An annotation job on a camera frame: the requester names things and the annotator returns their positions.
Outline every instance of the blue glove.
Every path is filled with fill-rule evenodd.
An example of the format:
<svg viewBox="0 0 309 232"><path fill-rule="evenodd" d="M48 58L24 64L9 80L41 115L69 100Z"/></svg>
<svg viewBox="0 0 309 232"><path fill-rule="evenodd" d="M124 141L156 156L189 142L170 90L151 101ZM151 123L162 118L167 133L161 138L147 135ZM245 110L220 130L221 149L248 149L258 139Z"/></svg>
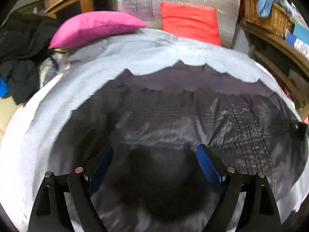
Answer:
<svg viewBox="0 0 309 232"><path fill-rule="evenodd" d="M0 78L0 98L2 98L8 92L9 88L7 87L7 83L5 83L2 78Z"/></svg>
<svg viewBox="0 0 309 232"><path fill-rule="evenodd" d="M256 10L260 17L266 18L269 16L273 2L277 2L277 0L259 0L257 2Z"/></svg>

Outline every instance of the gray duvet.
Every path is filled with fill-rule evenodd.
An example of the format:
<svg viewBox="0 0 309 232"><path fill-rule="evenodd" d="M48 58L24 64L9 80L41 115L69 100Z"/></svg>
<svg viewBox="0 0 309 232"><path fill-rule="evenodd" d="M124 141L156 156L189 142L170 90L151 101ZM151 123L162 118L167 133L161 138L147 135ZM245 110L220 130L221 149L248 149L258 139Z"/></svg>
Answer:
<svg viewBox="0 0 309 232"><path fill-rule="evenodd" d="M25 190L25 216L28 219L44 172L53 170L57 173L55 169L57 159L52 165L49 164L50 154L58 134L69 120L72 111L125 68L135 75L144 75L172 66L178 60L193 66L207 63L218 72L227 72L245 82L256 82L260 79L269 89L276 92L299 118L291 102L273 78L242 53L178 38L153 29L141 29L133 34L98 40L71 53L69 57L72 63L71 69L66 71L61 81L41 102L22 142L20 151L25 159L24 164L20 166L24 168L24 175L27 175L23 178L22 184ZM61 172L65 168L64 164L58 165L58 170ZM302 186L308 184L307 178L302 178ZM299 203L298 198L303 198L295 195L296 191L293 188L294 186L278 200L283 221Z"/></svg>

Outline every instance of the pink pillow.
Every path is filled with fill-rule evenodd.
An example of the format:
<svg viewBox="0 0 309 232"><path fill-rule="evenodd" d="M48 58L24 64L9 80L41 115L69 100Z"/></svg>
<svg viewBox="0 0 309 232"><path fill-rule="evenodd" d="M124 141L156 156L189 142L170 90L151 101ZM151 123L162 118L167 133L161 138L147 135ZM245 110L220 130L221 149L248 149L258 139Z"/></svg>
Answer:
<svg viewBox="0 0 309 232"><path fill-rule="evenodd" d="M49 49L74 48L95 39L147 27L134 16L115 11L92 11L66 20L54 34Z"/></svg>

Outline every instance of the dark clothing pile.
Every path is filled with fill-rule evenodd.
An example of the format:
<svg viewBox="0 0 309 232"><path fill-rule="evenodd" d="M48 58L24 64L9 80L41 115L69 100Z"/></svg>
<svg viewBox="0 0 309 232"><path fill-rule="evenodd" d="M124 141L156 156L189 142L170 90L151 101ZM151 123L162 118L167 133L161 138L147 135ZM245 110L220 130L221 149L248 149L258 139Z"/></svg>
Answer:
<svg viewBox="0 0 309 232"><path fill-rule="evenodd" d="M38 66L51 54L49 42L59 26L53 18L14 12L0 29L0 76L16 104L39 89Z"/></svg>

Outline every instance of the blue book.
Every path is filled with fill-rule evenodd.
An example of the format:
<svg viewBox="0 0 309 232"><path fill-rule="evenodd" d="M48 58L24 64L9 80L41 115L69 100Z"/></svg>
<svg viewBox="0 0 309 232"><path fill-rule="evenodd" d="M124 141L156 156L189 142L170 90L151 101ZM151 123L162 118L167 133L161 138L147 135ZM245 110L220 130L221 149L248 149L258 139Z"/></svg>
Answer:
<svg viewBox="0 0 309 232"><path fill-rule="evenodd" d="M285 40L288 44L292 45L294 49L302 53L307 59L309 59L309 45L305 44L302 40L287 32L285 35Z"/></svg>
<svg viewBox="0 0 309 232"><path fill-rule="evenodd" d="M309 44L309 29L306 29L297 22L295 23L293 35L305 44Z"/></svg>

